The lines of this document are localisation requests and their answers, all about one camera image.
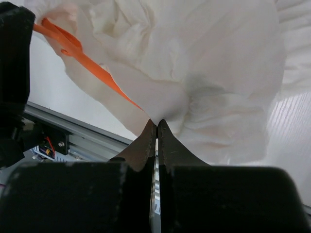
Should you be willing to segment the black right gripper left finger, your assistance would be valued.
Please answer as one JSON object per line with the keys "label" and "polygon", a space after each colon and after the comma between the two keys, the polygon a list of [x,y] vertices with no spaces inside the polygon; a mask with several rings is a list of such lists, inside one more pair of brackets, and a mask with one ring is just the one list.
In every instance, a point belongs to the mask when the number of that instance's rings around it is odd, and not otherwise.
{"label": "black right gripper left finger", "polygon": [[0,199],[3,233],[149,233],[156,125],[104,163],[24,163]]}

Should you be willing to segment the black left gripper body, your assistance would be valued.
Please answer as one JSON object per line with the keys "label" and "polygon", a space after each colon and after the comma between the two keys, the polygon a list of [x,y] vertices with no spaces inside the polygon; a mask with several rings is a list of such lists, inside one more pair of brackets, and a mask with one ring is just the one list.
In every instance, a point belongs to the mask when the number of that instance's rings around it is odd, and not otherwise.
{"label": "black left gripper body", "polygon": [[35,15],[22,6],[0,4],[0,166],[21,160],[23,114],[30,94],[30,43]]}

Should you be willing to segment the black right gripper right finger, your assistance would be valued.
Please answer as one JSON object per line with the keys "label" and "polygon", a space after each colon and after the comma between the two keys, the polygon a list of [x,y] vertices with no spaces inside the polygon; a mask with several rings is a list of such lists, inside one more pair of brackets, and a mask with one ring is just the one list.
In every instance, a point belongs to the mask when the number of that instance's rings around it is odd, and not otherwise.
{"label": "black right gripper right finger", "polygon": [[291,177],[277,167],[211,166],[157,127],[161,231],[164,233],[308,233]]}

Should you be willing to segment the orange plastic hanger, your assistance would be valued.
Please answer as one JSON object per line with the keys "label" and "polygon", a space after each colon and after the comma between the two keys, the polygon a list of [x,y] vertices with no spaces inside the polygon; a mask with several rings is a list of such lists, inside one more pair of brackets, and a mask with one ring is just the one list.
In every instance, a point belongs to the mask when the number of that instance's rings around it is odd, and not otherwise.
{"label": "orange plastic hanger", "polygon": [[69,78],[87,95],[120,118],[126,112],[143,117],[145,112],[131,101],[115,83],[109,72],[83,52],[80,41],[47,18],[34,24],[33,30],[47,39],[63,60]]}

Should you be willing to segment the white ruffled skirt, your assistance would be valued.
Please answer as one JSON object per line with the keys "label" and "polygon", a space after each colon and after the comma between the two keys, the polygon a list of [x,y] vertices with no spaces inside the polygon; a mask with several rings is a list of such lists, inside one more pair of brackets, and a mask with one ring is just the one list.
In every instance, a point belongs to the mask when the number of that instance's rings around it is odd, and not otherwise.
{"label": "white ruffled skirt", "polygon": [[119,91],[56,40],[67,75],[138,135],[147,120],[212,164],[279,163],[310,139],[281,106],[311,90],[308,0],[27,0]]}

